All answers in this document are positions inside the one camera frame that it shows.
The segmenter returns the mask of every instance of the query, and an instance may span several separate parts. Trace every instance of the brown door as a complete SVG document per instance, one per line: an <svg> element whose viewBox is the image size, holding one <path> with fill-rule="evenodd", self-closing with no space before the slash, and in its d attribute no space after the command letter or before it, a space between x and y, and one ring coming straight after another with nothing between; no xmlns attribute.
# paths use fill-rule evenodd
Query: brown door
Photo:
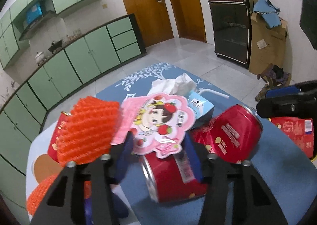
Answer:
<svg viewBox="0 0 317 225"><path fill-rule="evenodd" d="M128 14L135 14L145 46L173 38L164 0L123 0Z"/></svg>
<svg viewBox="0 0 317 225"><path fill-rule="evenodd" d="M206 42L200 0L171 0L179 36Z"/></svg>

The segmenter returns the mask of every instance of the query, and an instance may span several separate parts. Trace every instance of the red can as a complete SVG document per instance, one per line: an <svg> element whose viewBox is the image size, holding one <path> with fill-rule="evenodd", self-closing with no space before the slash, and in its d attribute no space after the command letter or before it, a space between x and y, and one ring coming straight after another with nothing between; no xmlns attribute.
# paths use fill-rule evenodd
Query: red can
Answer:
<svg viewBox="0 0 317 225"><path fill-rule="evenodd" d="M164 159L152 152L141 156L140 162L150 197L155 202L191 199L207 191L207 185L194 178L184 150Z"/></svg>
<svg viewBox="0 0 317 225"><path fill-rule="evenodd" d="M234 105L213 120L211 147L223 160L237 163L249 157L262 131L260 120L249 108Z"/></svg>

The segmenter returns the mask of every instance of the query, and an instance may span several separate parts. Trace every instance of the table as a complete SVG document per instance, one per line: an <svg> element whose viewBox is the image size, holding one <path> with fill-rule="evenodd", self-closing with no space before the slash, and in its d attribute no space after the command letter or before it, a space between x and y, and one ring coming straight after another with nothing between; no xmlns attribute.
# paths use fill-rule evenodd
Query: table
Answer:
<svg viewBox="0 0 317 225"><path fill-rule="evenodd" d="M122 102L129 97L147 95L152 81L174 79L187 73L197 84L197 89L212 89L226 94L218 87L198 76L168 63L157 63L144 68L121 81L107 87L96 95L102 100ZM230 96L225 99L211 93L202 94L215 105L214 116L232 105L241 102ZM254 167L263 177L279 203L289 225L296 225L304 216L317 195L317 169L305 154L277 127L268 120L261 119L264 127L259 148L252 157ZM26 174L26 197L37 186L32 174L32 163L37 156L46 153L53 133L54 124L43 131L32 143ZM121 224L141 225L197 225L204 198L189 202L157 204L150 200L142 169L138 163L130 165L126 177L121 182L122 191L129 202L131 217Z"/></svg>

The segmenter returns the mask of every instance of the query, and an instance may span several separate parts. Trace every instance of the black refrigerator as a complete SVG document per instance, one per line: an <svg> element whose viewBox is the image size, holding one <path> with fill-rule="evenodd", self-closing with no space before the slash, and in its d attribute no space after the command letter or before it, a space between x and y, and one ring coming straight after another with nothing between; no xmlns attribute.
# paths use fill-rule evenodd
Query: black refrigerator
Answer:
<svg viewBox="0 0 317 225"><path fill-rule="evenodd" d="M248 68L251 52L249 0L209 0L209 5L215 53Z"/></svg>

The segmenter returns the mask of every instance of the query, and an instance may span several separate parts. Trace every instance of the metal bolt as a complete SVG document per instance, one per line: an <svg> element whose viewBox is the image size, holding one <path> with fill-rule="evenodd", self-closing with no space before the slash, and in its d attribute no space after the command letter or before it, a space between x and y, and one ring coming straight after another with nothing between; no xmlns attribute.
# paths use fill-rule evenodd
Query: metal bolt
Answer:
<svg viewBox="0 0 317 225"><path fill-rule="evenodd" d="M246 160L246 161L242 162L242 165L245 166L245 167L250 167L251 166L251 162Z"/></svg>
<svg viewBox="0 0 317 225"><path fill-rule="evenodd" d="M210 160L215 160L218 156L214 153L208 153L207 158Z"/></svg>
<svg viewBox="0 0 317 225"><path fill-rule="evenodd" d="M76 162L74 162L74 161L67 162L66 166L67 166L68 168L73 168L73 167L76 166Z"/></svg>
<svg viewBox="0 0 317 225"><path fill-rule="evenodd" d="M100 159L102 161L107 161L107 160L111 159L111 156L110 156L110 154L103 154L100 156Z"/></svg>

